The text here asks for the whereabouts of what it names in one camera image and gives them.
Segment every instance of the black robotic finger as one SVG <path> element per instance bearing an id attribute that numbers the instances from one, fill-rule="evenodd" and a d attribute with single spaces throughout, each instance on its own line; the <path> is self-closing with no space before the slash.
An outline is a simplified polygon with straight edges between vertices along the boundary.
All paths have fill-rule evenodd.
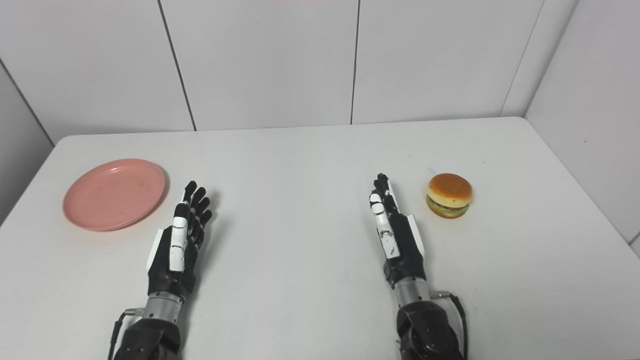
<path id="1" fill-rule="evenodd" d="M 204 226 L 212 216 L 213 213 L 211 213 L 211 210 L 207 210 L 202 215 L 196 216 L 193 222 L 193 227 L 191 228 L 191 232 L 189 234 L 189 238 L 195 241 L 200 233 L 204 233 Z"/>
<path id="2" fill-rule="evenodd" d="M 396 204 L 396 195 L 394 194 L 387 175 L 383 173 L 378 174 L 378 178 L 373 181 L 373 185 L 376 187 L 378 195 L 382 198 L 382 203 L 384 204 L 387 212 L 391 214 L 399 213 Z"/>
<path id="3" fill-rule="evenodd" d="M 193 194 L 193 198 L 191 199 L 191 207 L 192 208 L 197 208 L 198 204 L 200 203 L 200 201 L 202 200 L 202 198 L 204 197 L 204 195 L 207 193 L 207 189 L 205 188 L 199 188 L 194 194 Z"/>
<path id="4" fill-rule="evenodd" d="M 210 204 L 211 204 L 211 199 L 208 197 L 204 197 L 204 199 L 200 201 L 198 207 L 196 208 L 196 215 L 197 216 L 202 215 L 202 213 L 204 213 L 204 211 L 209 207 Z"/>
<path id="5" fill-rule="evenodd" d="M 193 196 L 193 192 L 198 188 L 198 184 L 194 180 L 191 180 L 189 184 L 184 188 L 184 195 L 182 196 L 182 201 L 186 202 L 187 205 L 191 203 L 191 196 Z"/>
<path id="6" fill-rule="evenodd" d="M 211 212 L 211 210 L 205 211 L 204 214 L 202 214 L 202 216 L 200 217 L 200 227 L 204 228 L 212 217 L 213 213 Z"/>
<path id="7" fill-rule="evenodd" d="M 200 221 L 198 227 L 193 231 L 193 243 L 196 245 L 196 248 L 200 250 L 202 246 L 202 242 L 204 241 L 204 227 L 213 217 L 213 212 L 211 210 L 207 210 L 200 217 Z"/>

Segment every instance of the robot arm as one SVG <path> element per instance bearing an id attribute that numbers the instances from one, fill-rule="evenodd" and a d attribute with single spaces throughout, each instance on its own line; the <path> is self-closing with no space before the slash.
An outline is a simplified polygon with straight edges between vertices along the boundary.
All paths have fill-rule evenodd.
<path id="1" fill-rule="evenodd" d="M 449 325 L 447 313 L 431 301 L 430 294 L 435 297 L 450 294 L 429 292 L 424 272 L 424 247 L 413 215 L 399 212 L 385 174 L 378 175 L 374 186 L 369 205 L 385 250 L 385 277 L 399 306 L 396 329 L 402 359 L 462 360 L 458 338 Z"/>
<path id="2" fill-rule="evenodd" d="M 175 207 L 173 225 L 158 232 L 147 263 L 147 305 L 126 310 L 116 322 L 108 360 L 125 315 L 142 318 L 124 332 L 114 360 L 177 358 L 181 346 L 177 320 L 183 303 L 193 293 L 195 263 L 205 226 L 212 217 L 206 190 L 197 187 L 195 181 L 185 187 L 182 202 Z"/>

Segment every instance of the hamburger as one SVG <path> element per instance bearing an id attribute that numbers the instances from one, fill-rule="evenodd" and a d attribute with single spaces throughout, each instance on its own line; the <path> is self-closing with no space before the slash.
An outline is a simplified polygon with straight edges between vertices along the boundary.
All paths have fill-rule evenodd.
<path id="1" fill-rule="evenodd" d="M 438 174 L 429 181 L 427 205 L 436 215 L 458 218 L 467 212 L 471 195 L 471 184 L 464 177 Z"/>

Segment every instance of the top bun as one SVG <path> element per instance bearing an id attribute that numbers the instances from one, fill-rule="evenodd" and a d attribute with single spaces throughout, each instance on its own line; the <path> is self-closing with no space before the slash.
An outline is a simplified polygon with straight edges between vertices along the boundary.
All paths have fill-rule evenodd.
<path id="1" fill-rule="evenodd" d="M 429 181 L 431 200 L 448 208 L 462 208 L 471 201 L 471 184 L 456 174 L 438 174 Z"/>

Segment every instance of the burger patty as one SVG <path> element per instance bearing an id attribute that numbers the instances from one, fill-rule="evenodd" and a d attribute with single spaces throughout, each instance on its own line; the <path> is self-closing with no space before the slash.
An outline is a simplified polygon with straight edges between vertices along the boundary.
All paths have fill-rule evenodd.
<path id="1" fill-rule="evenodd" d="M 442 213 L 450 214 L 450 215 L 457 215 L 460 213 L 464 213 L 469 208 L 469 204 L 464 205 L 462 208 L 450 208 L 449 206 L 438 204 L 437 202 L 433 201 L 433 199 L 429 196 L 427 196 L 427 204 L 429 206 L 436 208 L 438 211 L 441 211 Z"/>

